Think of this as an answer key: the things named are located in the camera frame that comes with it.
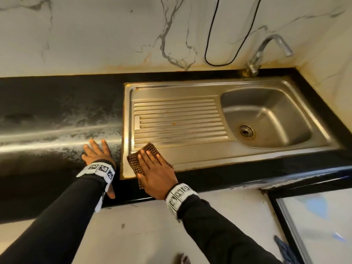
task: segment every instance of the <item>chrome faucet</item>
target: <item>chrome faucet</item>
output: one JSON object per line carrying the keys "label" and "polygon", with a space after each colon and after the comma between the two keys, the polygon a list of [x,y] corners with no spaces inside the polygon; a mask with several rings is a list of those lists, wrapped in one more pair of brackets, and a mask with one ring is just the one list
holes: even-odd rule
{"label": "chrome faucet", "polygon": [[278,34],[271,34],[268,37],[266,37],[266,39],[259,46],[256,53],[253,55],[252,59],[246,64],[246,69],[243,71],[243,75],[245,77],[255,77],[258,75],[258,70],[262,65],[262,61],[263,61],[264,48],[272,39],[274,39],[276,43],[283,49],[286,57],[293,55],[293,51],[285,42],[284,38],[282,38]]}

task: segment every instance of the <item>sink drain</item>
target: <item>sink drain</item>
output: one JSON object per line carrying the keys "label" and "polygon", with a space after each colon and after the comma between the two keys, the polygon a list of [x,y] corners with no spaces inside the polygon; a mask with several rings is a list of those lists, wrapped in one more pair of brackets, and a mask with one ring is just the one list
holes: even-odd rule
{"label": "sink drain", "polygon": [[240,135],[246,139],[251,139],[254,137],[254,131],[250,126],[241,125],[239,131]]}

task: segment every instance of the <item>black cable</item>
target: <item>black cable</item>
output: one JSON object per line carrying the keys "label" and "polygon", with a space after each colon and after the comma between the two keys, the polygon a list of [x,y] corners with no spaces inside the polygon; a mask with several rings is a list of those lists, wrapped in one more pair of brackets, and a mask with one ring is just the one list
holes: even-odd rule
{"label": "black cable", "polygon": [[213,65],[213,64],[209,63],[208,60],[207,60],[207,52],[208,52],[209,39],[210,39],[210,34],[211,34],[211,32],[212,32],[214,19],[215,19],[215,16],[216,16],[216,14],[217,14],[217,11],[218,11],[219,1],[220,1],[220,0],[217,1],[217,5],[216,5],[216,7],[215,7],[215,12],[214,12],[214,15],[213,15],[212,23],[211,23],[211,25],[210,25],[210,30],[209,30],[209,34],[208,34],[207,47],[205,48],[205,53],[204,53],[205,62],[207,62],[207,64],[210,65],[210,66],[227,66],[227,65],[230,65],[230,64],[236,59],[238,53],[240,52],[240,49],[242,48],[244,42],[246,41],[248,35],[250,34],[250,32],[251,32],[251,30],[252,30],[254,21],[256,20],[256,16],[257,16],[259,4],[261,3],[261,0],[259,0],[259,1],[258,1],[258,4],[257,4],[256,11],[254,12],[254,16],[253,16],[253,20],[252,20],[251,27],[249,28],[249,31],[248,31],[247,35],[245,36],[243,42],[241,43],[240,48],[237,50],[237,53],[236,53],[235,57],[234,57],[234,58],[231,60],[231,62],[229,62],[229,63],[221,64],[221,65]]}

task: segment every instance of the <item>checkered cloth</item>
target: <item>checkered cloth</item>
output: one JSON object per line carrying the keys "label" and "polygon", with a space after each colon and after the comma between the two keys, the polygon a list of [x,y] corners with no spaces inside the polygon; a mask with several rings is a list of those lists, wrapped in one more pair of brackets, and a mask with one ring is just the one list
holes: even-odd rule
{"label": "checkered cloth", "polygon": [[[148,144],[147,144],[146,146],[144,146],[142,149],[143,149],[145,152],[146,152],[146,151],[151,152],[152,155],[153,155],[156,159],[158,159],[158,158],[156,157],[156,155],[157,155],[157,154],[160,155],[160,153],[159,153],[159,151],[156,149],[156,147],[155,147],[152,143],[150,143],[150,142],[148,142]],[[143,172],[143,170],[142,170],[142,168],[141,168],[141,166],[139,165],[138,154],[139,154],[139,151],[138,151],[138,152],[135,152],[134,154],[128,155],[128,156],[127,156],[127,161],[129,162],[129,164],[130,164],[130,166],[131,166],[131,168],[133,169],[133,171],[134,171],[135,174],[139,173],[139,174],[145,175],[144,172]],[[171,164],[169,164],[166,160],[165,160],[165,162],[166,162],[166,164],[168,164],[170,167],[174,168],[174,166],[171,165]],[[139,179],[138,179],[138,185],[139,185],[139,189],[143,189],[142,183],[140,182]]]}

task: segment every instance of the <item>wrist band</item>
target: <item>wrist band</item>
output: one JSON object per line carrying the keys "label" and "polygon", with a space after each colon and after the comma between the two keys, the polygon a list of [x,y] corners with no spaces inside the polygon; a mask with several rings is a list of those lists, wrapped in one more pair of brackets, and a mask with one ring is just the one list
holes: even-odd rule
{"label": "wrist band", "polygon": [[114,178],[115,171],[112,168],[111,165],[106,164],[104,162],[94,162],[91,163],[90,165],[86,166],[78,175],[76,176],[77,178],[86,175],[86,174],[95,174],[100,177],[103,177],[107,185],[105,186],[105,192],[103,195],[100,197],[98,204],[95,207],[95,212],[99,212],[101,209],[101,206],[103,204],[103,199],[105,196],[105,193],[108,191],[109,186]]}
{"label": "wrist band", "polygon": [[169,209],[177,218],[177,212],[182,203],[190,195],[198,195],[195,191],[191,189],[187,184],[181,183],[176,185],[166,197],[166,203],[168,204]]}

